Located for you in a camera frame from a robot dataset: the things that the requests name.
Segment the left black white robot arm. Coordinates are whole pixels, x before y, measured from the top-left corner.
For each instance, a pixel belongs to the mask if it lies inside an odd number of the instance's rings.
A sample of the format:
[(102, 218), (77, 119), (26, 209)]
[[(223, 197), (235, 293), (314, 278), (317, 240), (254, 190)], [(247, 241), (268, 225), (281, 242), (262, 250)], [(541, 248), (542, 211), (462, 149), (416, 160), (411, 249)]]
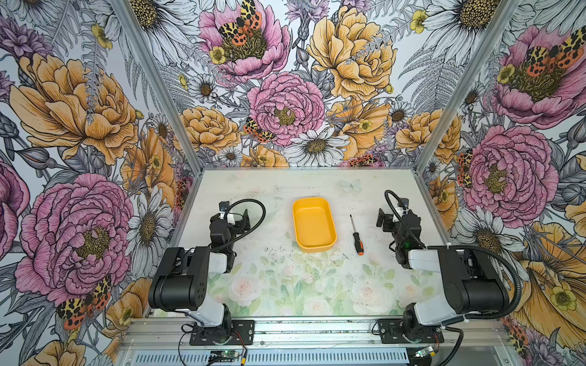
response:
[(231, 209), (227, 201), (219, 204), (219, 212), (210, 219), (210, 244), (167, 249), (148, 292), (150, 308), (188, 318), (191, 346), (253, 344), (255, 322), (234, 320), (228, 306), (208, 293), (210, 277), (233, 271), (233, 245), (251, 230), (248, 211), (239, 214)]

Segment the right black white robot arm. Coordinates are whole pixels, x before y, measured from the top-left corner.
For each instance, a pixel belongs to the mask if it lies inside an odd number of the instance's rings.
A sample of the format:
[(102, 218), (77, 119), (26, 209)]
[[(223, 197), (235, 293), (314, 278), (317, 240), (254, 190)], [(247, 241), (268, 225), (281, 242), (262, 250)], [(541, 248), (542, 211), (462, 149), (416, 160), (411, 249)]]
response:
[(442, 332), (453, 324), (500, 319), (517, 307), (519, 276), (508, 291), (493, 266), (498, 262), (513, 271), (503, 256), (478, 246), (427, 245), (421, 241), (421, 218), (407, 201), (391, 190), (385, 191), (385, 200), (391, 211), (380, 210), (376, 225), (392, 234), (389, 248), (398, 265), (438, 274), (442, 288), (428, 300), (406, 305), (397, 319), (377, 320), (373, 332), (382, 343), (441, 343)]

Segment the black orange handled screwdriver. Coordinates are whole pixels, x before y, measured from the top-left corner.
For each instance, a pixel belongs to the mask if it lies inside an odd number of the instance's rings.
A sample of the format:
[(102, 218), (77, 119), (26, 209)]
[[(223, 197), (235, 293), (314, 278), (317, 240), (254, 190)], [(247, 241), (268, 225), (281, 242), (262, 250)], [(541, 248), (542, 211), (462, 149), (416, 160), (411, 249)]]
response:
[(353, 227), (353, 243), (354, 243), (354, 247), (355, 247), (356, 253), (359, 256), (363, 256), (364, 255), (364, 245), (363, 245), (363, 242), (361, 241), (360, 234), (356, 230), (356, 226), (355, 226), (355, 223), (354, 223), (353, 215), (351, 214), (351, 215), (349, 215), (349, 217), (350, 217), (351, 224), (352, 224), (352, 227)]

